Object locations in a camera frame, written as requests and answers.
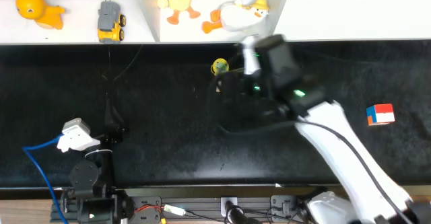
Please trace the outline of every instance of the wooden floor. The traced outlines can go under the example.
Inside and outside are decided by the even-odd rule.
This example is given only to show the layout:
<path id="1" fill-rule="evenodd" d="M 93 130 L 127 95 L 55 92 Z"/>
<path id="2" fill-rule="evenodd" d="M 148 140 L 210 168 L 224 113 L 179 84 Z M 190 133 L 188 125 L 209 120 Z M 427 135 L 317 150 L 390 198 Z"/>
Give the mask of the wooden floor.
<path id="1" fill-rule="evenodd" d="M 415 200 L 431 201 L 431 186 L 404 186 L 404 188 Z M 0 224 L 47 224 L 50 219 L 51 204 L 52 200 L 0 200 Z M 193 222 L 193 224 L 204 223 L 209 224 L 212 222 Z"/>

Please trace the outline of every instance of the toy truck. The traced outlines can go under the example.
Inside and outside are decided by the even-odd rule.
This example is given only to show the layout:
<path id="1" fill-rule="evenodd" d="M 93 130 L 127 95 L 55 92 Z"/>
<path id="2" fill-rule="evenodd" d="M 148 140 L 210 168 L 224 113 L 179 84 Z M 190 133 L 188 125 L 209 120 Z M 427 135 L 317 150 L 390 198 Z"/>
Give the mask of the toy truck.
<path id="1" fill-rule="evenodd" d="M 118 44 L 124 40 L 126 17 L 120 13 L 120 5 L 112 1 L 103 1 L 99 9 L 97 23 L 99 42 Z"/>

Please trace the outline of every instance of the yellow hat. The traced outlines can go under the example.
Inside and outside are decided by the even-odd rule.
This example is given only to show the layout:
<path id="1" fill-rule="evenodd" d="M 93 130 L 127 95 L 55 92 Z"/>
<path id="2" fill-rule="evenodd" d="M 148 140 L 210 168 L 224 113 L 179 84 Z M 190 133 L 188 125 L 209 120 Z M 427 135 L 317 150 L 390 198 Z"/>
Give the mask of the yellow hat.
<path id="1" fill-rule="evenodd" d="M 251 5 L 251 7 L 254 7 L 256 9 L 266 9 L 269 10 L 267 0 L 256 0 L 254 4 Z"/>

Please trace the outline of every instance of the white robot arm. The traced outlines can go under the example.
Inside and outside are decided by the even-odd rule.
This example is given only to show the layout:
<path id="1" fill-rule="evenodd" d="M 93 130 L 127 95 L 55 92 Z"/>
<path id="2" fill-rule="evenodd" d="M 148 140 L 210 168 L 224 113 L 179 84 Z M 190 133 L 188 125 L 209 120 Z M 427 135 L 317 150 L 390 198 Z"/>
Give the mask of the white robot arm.
<path id="1" fill-rule="evenodd" d="M 309 201 L 307 211 L 315 223 L 410 224 L 431 219 L 423 215 L 431 213 L 430 204 L 421 206 L 426 211 L 418 211 L 409 194 L 378 166 L 353 132 L 343 108 L 328 100 L 320 88 L 303 84 L 301 70 L 282 36 L 249 36 L 242 42 L 242 53 L 245 77 L 258 83 L 266 97 L 285 103 L 297 115 L 295 127 L 322 155 L 349 195 L 351 203 L 332 192 Z M 295 96 L 296 89 L 308 93 Z"/>

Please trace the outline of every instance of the toy truck wheel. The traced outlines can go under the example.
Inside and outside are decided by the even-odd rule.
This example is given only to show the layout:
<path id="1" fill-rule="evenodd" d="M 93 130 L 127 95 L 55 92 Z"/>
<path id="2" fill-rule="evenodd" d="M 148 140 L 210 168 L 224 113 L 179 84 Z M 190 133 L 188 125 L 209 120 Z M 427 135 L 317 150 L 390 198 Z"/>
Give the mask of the toy truck wheel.
<path id="1" fill-rule="evenodd" d="M 120 29 L 119 38 L 120 38 L 120 41 L 124 40 L 124 31 L 123 31 L 123 29 Z"/>
<path id="2" fill-rule="evenodd" d="M 124 15 L 120 15 L 120 26 L 121 27 L 126 26 L 126 17 Z"/>

